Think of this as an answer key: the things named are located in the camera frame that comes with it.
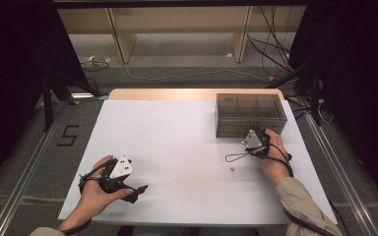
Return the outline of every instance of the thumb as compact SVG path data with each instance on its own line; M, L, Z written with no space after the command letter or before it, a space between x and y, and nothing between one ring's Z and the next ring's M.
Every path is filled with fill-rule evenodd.
M115 200L123 199L132 193L134 193L134 190L132 189L121 189L110 194L109 196L112 197L112 201L115 201Z

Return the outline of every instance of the black cable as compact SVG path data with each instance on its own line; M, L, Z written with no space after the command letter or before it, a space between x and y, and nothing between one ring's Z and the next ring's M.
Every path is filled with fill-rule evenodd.
M268 25L268 28L269 28L269 35L268 35L267 42L269 42L270 35L271 35L271 36L273 37L273 39L275 40L277 46L278 46L277 48L284 48L284 49L287 49L287 48L285 48L285 47L279 42L278 38L276 37L276 31L275 31L275 14L276 14L276 7L275 7L275 6L272 6L272 23L271 23L271 24L269 23L269 21L268 21L266 15L265 15L265 13L264 13L264 11L263 11L263 8L262 8L261 6L260 6L260 11L262 12L263 17L264 17L264 19L265 19L265 21L266 21L266 24ZM291 71L291 69L287 66L287 64L286 64L286 62L285 62L285 60L284 60L284 58L285 58L286 60L288 60L287 56L286 56L284 53L281 53L280 51L279 51L279 54L280 54L280 56L281 56L281 58L282 58L282 60L283 60L283 63L285 64L285 67L284 67L284 68L287 68L288 71Z
M304 116L304 115L307 115L307 114L311 114L311 112L304 111L304 112L302 112L300 115L295 116L294 119L297 120L297 119L299 119L300 117L302 117L302 116Z
M91 175L95 174L95 172L97 172L100 168L105 167L105 166L111 164L114 161L116 161L116 160L115 159L111 159L111 160L106 161L104 164L99 165L97 168L93 169L91 172L89 172L88 174L86 174L83 177L83 179L87 180L89 177L91 177Z
M67 229L67 230L63 230L61 231L64 235L66 236L69 236L69 235L72 235L72 234L76 234L76 233L79 233L81 232L82 230L86 229L89 227L89 225L91 225L91 222L92 220L88 220L86 223L84 223L83 225L80 225L78 227L74 227L74 228L71 228L71 229Z
M323 236L335 236L334 234L328 232L327 230L324 230L324 229L322 229L322 228L320 228L316 225L310 224L306 221L303 221L303 220L295 217L286 208L284 208L283 211L284 211L284 214L286 215L286 217L295 224L298 224L298 225L300 225L304 228L307 228L307 229L309 229L313 232L316 232L320 235L323 235Z
M339 211L337 210L336 206L334 206L334 204L329 199L328 199L328 203L330 204L330 206L333 209L333 211L336 213L337 219L340 220L340 222L342 223L343 227L345 228L346 235L350 235L349 231L348 231L348 228L346 226L346 223L343 220L342 216L340 215Z
M275 59L273 59L271 56L269 56L268 54L266 54L264 51L262 51L253 41L252 39L250 38L251 36L250 35L247 35L247 38L248 40L251 42L251 44L253 45L253 47L258 51L260 52L263 56L267 57L268 59L270 59L271 61L273 61L274 63L278 64L280 67L286 69L287 71L290 71L290 69L288 67L285 67L284 65L282 65L281 63L277 62Z
M300 107L302 107L302 108L306 107L306 106L300 104L299 102L297 102L297 101L291 99L289 96L286 96L285 98L286 98L287 101L290 101L290 102L292 102L292 103L295 103L296 105L298 105L298 106L300 106Z
M293 9L293 5L290 5L289 13L287 14L287 19L286 19L286 30L284 34L284 39L281 41L281 43L286 41L287 32L289 31L289 19L290 19L290 14L292 13L292 9Z
M292 110L292 113L298 112L298 111L307 111L307 110L310 110L310 109L311 109L311 107L301 107L299 109Z
M92 78L87 78L88 81L92 82L94 84L94 89L99 90L99 86L97 85L97 82Z
M278 147L276 147L276 146L274 146L274 145L270 145L270 146L276 148L276 149L282 154L282 156L284 157L284 160L285 160L285 161L280 160L280 159L275 158L275 157L272 157L272 156L263 155L263 154L260 154L260 153L256 153L256 154L254 154L254 155L259 156L259 157L262 157L262 158L265 158L265 159L274 160L274 161L277 161L277 162L283 164L284 167L286 167L287 171L289 172L289 176L293 178L293 170L292 170L292 167L291 167L290 164L289 164L289 158L287 158L287 157L284 155L284 153L283 153Z
M268 44L269 46L273 46L273 47L279 47L279 46L276 46L270 42L265 42L263 40L259 40L257 38L254 38L252 37L251 35L247 34L247 36L249 36L253 41L257 41L257 42L261 42L261 43L264 43L264 44ZM281 50L283 50L284 52L290 52L290 50L288 50L287 48L281 48Z

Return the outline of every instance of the wrist strap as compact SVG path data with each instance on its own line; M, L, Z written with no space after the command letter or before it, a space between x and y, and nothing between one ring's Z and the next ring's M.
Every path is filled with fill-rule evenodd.
M90 219L90 220L88 220L88 222L86 222L85 224L83 224L81 226L71 228L71 229L67 229L67 230L63 230L61 232L66 236L69 236L69 235L72 235L72 234L75 234L75 233L79 233L80 231L88 228L88 226L91 225L91 222L92 222L92 220Z

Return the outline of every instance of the forearm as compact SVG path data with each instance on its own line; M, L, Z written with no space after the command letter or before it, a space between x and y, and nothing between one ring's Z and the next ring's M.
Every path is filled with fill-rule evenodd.
M276 190L281 196L283 207L287 209L290 214L329 231L334 235L342 235L342 232L336 224L315 204L300 181L290 177L283 178L277 185ZM289 222L286 235L318 234L298 224Z

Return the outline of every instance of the handheld controller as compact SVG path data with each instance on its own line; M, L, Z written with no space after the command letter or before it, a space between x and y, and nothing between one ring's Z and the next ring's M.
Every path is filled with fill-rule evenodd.
M249 154L267 155L269 153L270 137L264 130L257 127L253 127L241 143L245 145Z
M79 183L81 193L88 180L97 179L99 180L100 187L108 194L114 193L120 189L132 189L134 192L122 200L133 204L138 200L138 196L143 194L146 189L149 188L149 185L145 185L138 189L134 189L124 184L124 180L133 172L131 160L127 159L125 155L120 156L118 159L113 158L105 162L101 167L104 167L101 175L95 175L91 172L81 177Z

